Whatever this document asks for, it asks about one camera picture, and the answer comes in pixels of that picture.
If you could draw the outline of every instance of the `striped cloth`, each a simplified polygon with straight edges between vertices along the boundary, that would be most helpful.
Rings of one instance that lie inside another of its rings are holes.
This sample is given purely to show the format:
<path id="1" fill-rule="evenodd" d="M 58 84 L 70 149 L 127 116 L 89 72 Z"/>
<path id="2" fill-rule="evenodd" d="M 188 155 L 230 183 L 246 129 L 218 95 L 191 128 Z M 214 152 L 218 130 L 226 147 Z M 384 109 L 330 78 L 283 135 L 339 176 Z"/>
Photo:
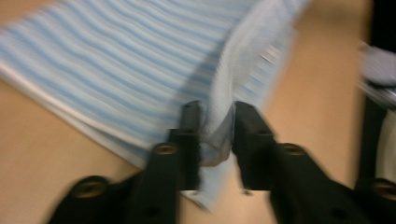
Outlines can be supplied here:
<path id="1" fill-rule="evenodd" d="M 2 27 L 0 77 L 141 168 L 180 107 L 200 100 L 204 164 L 215 165 L 229 155 L 232 101 L 262 105 L 305 3 L 55 1 Z M 229 161 L 202 170 L 195 201 L 211 207 Z"/>

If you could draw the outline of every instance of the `white fabric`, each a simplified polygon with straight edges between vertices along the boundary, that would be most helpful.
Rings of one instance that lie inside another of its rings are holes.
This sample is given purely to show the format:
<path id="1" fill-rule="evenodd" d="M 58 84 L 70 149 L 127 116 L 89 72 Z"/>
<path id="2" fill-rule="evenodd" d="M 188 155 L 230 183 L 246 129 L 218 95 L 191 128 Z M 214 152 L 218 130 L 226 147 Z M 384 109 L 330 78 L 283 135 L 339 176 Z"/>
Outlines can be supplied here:
<path id="1" fill-rule="evenodd" d="M 381 130 L 376 155 L 376 177 L 396 182 L 396 114 L 389 111 Z"/>

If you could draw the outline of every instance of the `tan surface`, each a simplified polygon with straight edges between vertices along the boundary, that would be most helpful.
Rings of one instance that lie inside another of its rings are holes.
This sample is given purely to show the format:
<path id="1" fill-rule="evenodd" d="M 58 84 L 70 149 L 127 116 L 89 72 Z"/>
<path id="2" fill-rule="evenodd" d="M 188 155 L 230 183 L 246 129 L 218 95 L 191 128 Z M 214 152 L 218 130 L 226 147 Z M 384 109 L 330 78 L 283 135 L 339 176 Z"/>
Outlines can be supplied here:
<path id="1" fill-rule="evenodd" d="M 2 0 L 0 22 L 45 0 Z M 368 0 L 317 0 L 297 28 L 290 66 L 264 114 L 278 139 L 301 144 L 334 179 L 353 183 L 361 116 L 358 39 Z M 136 172 L 49 111 L 0 82 L 0 223 L 42 223 L 84 175 Z M 264 193 L 244 196 L 236 172 L 213 214 L 183 199 L 181 223 L 274 223 Z"/>

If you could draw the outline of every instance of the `towel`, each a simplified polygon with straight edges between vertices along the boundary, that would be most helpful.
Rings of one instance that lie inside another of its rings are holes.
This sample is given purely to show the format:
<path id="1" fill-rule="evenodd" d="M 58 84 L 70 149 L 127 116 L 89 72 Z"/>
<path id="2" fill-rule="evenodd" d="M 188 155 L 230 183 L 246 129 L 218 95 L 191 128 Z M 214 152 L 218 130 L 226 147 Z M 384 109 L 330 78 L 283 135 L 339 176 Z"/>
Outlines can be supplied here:
<path id="1" fill-rule="evenodd" d="M 396 53 L 365 46 L 361 72 L 367 95 L 384 108 L 396 109 Z"/>
<path id="2" fill-rule="evenodd" d="M 185 194 L 210 209 L 233 163 L 233 101 L 262 106 L 307 3 L 54 1 L 1 28 L 0 77 L 140 168 L 201 101 L 202 165 L 217 166 Z"/>

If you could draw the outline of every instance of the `metal bolt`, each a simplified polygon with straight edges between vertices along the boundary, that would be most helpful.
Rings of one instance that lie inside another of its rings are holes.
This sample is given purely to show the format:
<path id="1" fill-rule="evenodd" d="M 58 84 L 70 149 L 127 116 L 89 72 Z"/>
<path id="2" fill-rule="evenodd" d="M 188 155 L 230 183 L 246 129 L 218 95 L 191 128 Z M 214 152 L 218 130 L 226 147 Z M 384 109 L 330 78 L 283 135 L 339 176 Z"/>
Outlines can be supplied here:
<path id="1" fill-rule="evenodd" d="M 76 198 L 93 198 L 106 191 L 106 183 L 93 181 L 82 183 L 73 190 L 72 195 Z"/>
<path id="2" fill-rule="evenodd" d="M 170 155 L 177 152 L 177 149 L 172 146 L 163 145 L 155 148 L 155 152 L 159 155 Z"/>
<path id="3" fill-rule="evenodd" d="M 388 183 L 374 183 L 373 192 L 388 200 L 396 201 L 396 186 Z"/>
<path id="4" fill-rule="evenodd" d="M 285 149 L 286 153 L 291 156 L 303 156 L 305 152 L 302 148 L 294 145 L 294 144 L 284 144 L 283 148 Z"/>

